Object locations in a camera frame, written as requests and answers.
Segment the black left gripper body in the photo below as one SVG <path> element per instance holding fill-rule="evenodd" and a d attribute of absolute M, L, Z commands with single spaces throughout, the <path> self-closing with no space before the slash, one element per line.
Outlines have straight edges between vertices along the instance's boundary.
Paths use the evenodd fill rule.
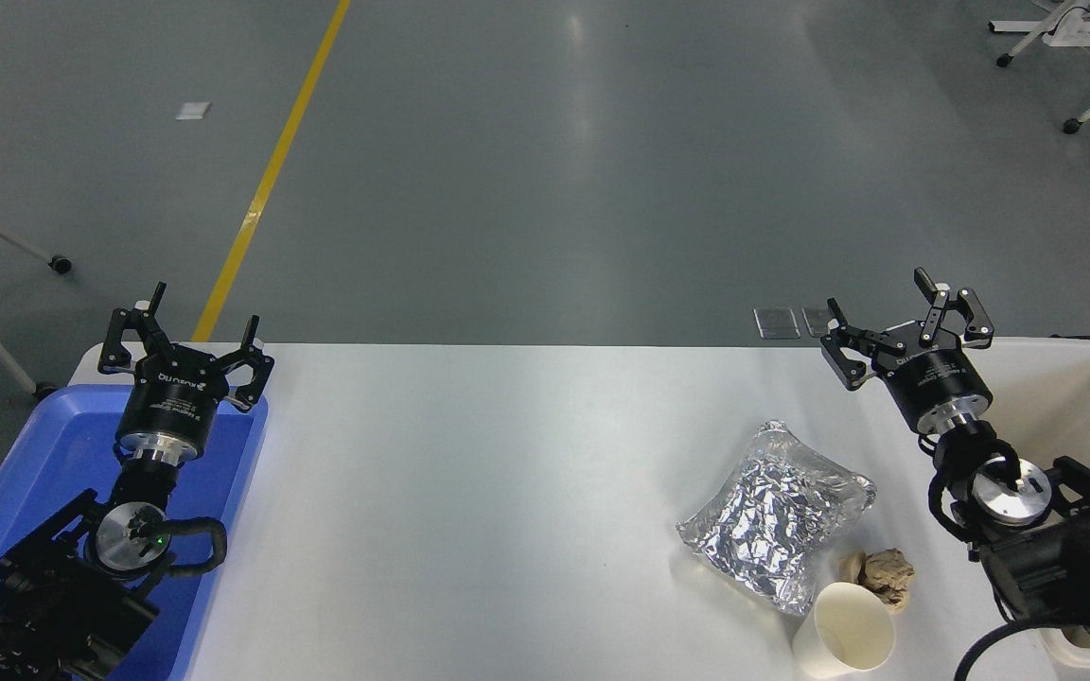
<path fill-rule="evenodd" d="M 204 447 L 228 392 L 216 360 L 182 345 L 173 346 L 169 358 L 152 353 L 140 360 L 117 443 L 138 447 L 143 437 L 165 436 L 186 447 Z"/>

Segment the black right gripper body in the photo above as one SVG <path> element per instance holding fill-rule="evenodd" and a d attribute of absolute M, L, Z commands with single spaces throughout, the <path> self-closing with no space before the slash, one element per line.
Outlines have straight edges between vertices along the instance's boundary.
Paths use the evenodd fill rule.
<path fill-rule="evenodd" d="M 924 329 L 901 324 L 881 332 L 882 345 L 872 355 L 872 368 L 886 385 L 911 431 L 948 431 L 959 421 L 978 421 L 993 402 L 993 393 L 961 346 L 946 329 L 921 345 Z"/>

